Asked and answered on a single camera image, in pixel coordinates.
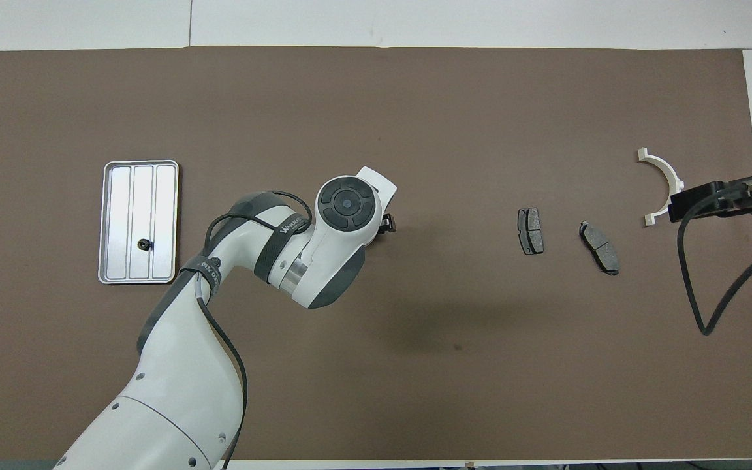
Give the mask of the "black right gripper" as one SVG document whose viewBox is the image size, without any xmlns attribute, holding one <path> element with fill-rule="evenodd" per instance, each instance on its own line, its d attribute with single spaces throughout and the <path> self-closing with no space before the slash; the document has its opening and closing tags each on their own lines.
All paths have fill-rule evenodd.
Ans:
<svg viewBox="0 0 752 470">
<path fill-rule="evenodd" d="M 720 190 L 725 191 L 726 194 L 719 197 L 720 211 L 718 215 L 752 214 L 752 196 L 749 190 L 745 188 L 745 185 L 749 182 L 752 182 L 752 176 L 721 182 Z M 719 183 L 705 183 L 672 194 L 668 200 L 670 222 L 681 222 L 693 206 L 718 190 Z"/>
</svg>

